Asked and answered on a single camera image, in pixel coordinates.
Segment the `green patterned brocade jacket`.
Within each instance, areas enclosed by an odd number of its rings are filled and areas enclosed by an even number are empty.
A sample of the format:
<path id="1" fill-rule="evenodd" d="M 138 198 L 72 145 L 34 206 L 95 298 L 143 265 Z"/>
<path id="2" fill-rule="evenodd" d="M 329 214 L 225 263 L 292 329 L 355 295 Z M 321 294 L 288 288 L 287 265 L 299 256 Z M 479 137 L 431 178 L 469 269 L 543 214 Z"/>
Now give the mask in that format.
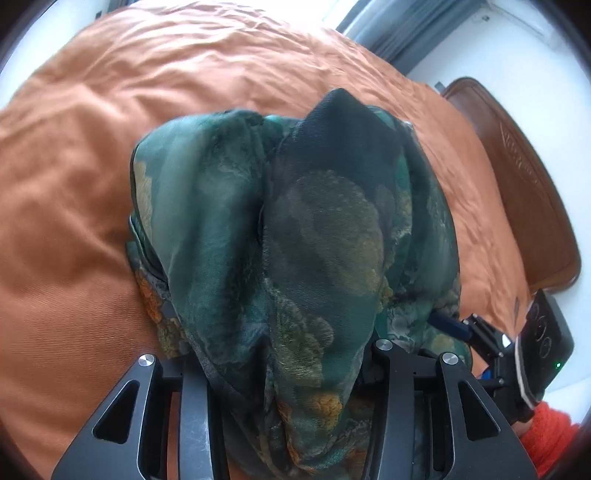
<path id="1" fill-rule="evenodd" d="M 127 246 L 164 351 L 193 351 L 229 456 L 257 479 L 356 479 L 374 403 L 370 338 L 468 345 L 456 231 L 412 124 L 329 92 L 303 119 L 231 110 L 169 121 L 130 162 Z"/>

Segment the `black duvet label patch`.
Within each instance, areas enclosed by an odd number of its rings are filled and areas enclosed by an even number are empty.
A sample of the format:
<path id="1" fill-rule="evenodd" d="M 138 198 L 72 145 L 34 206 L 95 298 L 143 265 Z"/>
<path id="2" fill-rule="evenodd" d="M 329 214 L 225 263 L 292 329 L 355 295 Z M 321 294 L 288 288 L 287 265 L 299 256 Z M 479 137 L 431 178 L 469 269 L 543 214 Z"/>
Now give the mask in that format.
<path id="1" fill-rule="evenodd" d="M 513 309 L 513 324 L 514 325 L 516 325 L 518 323 L 520 307 L 521 307 L 521 301 L 520 301 L 519 297 L 516 297 L 515 302 L 514 302 L 514 309 Z"/>

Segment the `orange fleece sweater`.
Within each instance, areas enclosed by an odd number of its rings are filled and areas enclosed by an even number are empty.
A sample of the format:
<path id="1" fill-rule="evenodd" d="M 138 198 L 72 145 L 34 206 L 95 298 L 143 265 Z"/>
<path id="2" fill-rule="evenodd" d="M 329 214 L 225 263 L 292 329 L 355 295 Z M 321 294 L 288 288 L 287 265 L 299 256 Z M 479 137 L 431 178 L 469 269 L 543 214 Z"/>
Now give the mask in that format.
<path id="1" fill-rule="evenodd" d="M 551 408 L 546 402 L 536 407 L 519 437 L 539 478 L 558 462 L 579 428 L 580 425 L 573 423 L 567 413 Z"/>

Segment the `orange duvet on bed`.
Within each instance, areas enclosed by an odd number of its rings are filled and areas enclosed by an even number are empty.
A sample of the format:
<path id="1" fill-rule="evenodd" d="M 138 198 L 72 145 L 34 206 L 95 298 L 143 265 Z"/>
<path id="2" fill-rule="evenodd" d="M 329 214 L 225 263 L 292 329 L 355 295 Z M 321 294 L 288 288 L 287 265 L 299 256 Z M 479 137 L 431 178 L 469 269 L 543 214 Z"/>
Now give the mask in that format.
<path id="1" fill-rule="evenodd" d="M 335 88 L 415 125 L 457 229 L 462 314 L 520 331 L 522 258 L 451 103 L 334 31 L 231 2 L 138 2 L 83 29 L 1 112 L 1 433 L 35 474 L 50 477 L 132 360 L 159 348 L 124 252 L 135 144 L 185 115 L 301 118 Z"/>

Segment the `brown wooden headboard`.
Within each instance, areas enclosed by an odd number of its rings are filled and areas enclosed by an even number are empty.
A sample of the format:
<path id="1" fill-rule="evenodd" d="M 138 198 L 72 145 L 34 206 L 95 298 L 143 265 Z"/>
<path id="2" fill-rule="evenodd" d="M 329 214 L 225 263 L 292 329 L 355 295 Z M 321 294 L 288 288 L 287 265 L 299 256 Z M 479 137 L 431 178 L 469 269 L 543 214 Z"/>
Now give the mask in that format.
<path id="1" fill-rule="evenodd" d="M 494 171 L 532 292 L 560 292 L 578 280 L 582 261 L 558 190 L 533 145 L 476 79 L 453 81 L 442 96 L 468 120 Z"/>

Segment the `right grey curtain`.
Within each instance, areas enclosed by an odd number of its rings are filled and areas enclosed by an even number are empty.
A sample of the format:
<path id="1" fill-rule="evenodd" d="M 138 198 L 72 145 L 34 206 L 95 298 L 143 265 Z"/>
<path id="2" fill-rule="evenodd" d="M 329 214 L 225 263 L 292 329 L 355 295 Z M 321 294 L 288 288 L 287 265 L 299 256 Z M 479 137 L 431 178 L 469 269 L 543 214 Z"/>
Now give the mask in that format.
<path id="1" fill-rule="evenodd" d="M 359 1 L 337 31 L 407 75 L 483 4 L 480 0 Z"/>

